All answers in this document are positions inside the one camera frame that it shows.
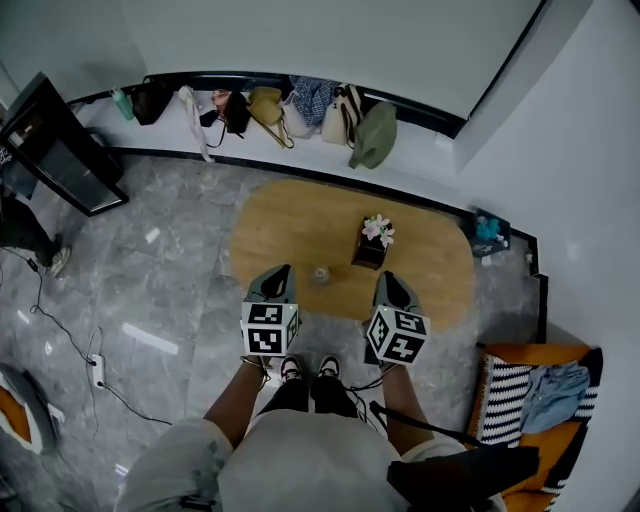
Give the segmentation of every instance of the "floor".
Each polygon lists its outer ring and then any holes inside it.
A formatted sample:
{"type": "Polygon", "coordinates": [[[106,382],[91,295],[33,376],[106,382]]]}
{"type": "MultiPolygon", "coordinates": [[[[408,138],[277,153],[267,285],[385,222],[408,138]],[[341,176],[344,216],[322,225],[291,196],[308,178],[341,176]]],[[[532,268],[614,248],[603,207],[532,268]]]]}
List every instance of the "floor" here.
{"type": "MultiPolygon", "coordinates": [[[[73,247],[61,278],[45,278],[41,305],[83,351],[93,328],[101,327],[103,337],[95,335],[91,352],[100,349],[107,382],[132,407],[168,421],[201,415],[242,353],[244,295],[230,272],[231,231],[252,190],[288,176],[167,158],[126,157],[123,165],[121,187],[130,203],[91,219],[48,189],[36,189],[30,206],[49,233],[62,233],[73,247]],[[177,354],[158,349],[158,338],[177,354]]],[[[474,260],[474,302],[465,321],[434,335],[412,369],[434,424],[466,427],[478,372],[476,342],[535,337],[538,282],[528,277],[526,251],[515,239],[491,266],[474,260]]],[[[105,391],[95,391],[94,410],[84,364],[69,339],[50,320],[29,313],[38,277],[7,253],[0,264],[0,360],[28,370],[66,417],[57,424],[57,453],[36,457],[0,435],[0,464],[30,510],[111,510],[122,474],[167,427],[140,419],[105,391]]],[[[341,354],[349,383],[377,376],[376,368],[361,363],[364,342],[355,321],[311,313],[302,320],[292,351],[309,367],[333,352],[341,354]]],[[[274,389],[265,387],[259,402],[274,389]]],[[[363,398],[380,401],[379,389],[363,398]]]]}

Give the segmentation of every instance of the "olive green bag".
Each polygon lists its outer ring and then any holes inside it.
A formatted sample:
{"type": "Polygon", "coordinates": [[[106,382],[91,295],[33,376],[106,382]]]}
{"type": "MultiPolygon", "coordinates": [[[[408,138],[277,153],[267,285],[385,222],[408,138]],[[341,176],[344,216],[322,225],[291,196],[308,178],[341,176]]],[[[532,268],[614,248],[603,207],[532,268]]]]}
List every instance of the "olive green bag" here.
{"type": "Polygon", "coordinates": [[[359,164],[369,169],[378,167],[391,153],[398,133],[396,107],[381,101],[374,105],[355,128],[355,144],[349,167],[359,164]]]}

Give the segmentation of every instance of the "black bag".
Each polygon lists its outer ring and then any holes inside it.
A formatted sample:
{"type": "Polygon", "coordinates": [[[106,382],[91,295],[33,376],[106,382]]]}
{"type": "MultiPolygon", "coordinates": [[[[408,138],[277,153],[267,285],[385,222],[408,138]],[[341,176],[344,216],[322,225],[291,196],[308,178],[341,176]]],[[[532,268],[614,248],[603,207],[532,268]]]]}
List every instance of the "black bag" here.
{"type": "Polygon", "coordinates": [[[162,80],[143,81],[131,93],[133,115],[142,126],[153,124],[167,108],[172,96],[173,91],[162,80]]]}
{"type": "Polygon", "coordinates": [[[251,114],[247,108],[247,100],[239,91],[231,91],[227,104],[224,107],[224,122],[229,133],[244,133],[251,114]]]}

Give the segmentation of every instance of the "foot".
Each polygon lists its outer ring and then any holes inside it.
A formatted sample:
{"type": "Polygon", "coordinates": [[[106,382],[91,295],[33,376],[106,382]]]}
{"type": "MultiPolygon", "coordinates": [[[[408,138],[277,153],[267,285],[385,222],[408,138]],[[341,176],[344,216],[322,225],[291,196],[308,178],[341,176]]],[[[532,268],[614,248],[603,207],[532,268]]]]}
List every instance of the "foot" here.
{"type": "Polygon", "coordinates": [[[297,357],[287,356],[284,358],[282,366],[280,366],[280,377],[282,377],[283,384],[292,379],[302,380],[302,370],[297,357]]]}
{"type": "Polygon", "coordinates": [[[340,362],[335,356],[327,356],[320,363],[318,377],[335,377],[340,378],[340,362]]]}
{"type": "Polygon", "coordinates": [[[53,262],[50,267],[47,267],[46,272],[52,277],[58,277],[62,269],[66,267],[71,257],[71,249],[69,247],[63,247],[54,256],[53,262]]]}

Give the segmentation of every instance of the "blue denim clothing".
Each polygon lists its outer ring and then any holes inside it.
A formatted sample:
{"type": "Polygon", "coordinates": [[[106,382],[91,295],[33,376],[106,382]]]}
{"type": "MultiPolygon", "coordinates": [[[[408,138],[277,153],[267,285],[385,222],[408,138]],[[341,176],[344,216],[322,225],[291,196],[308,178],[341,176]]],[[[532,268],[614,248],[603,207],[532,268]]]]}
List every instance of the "blue denim clothing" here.
{"type": "Polygon", "coordinates": [[[521,431],[535,434],[568,420],[588,387],[589,370],[575,361],[531,370],[522,406],[521,431]]]}

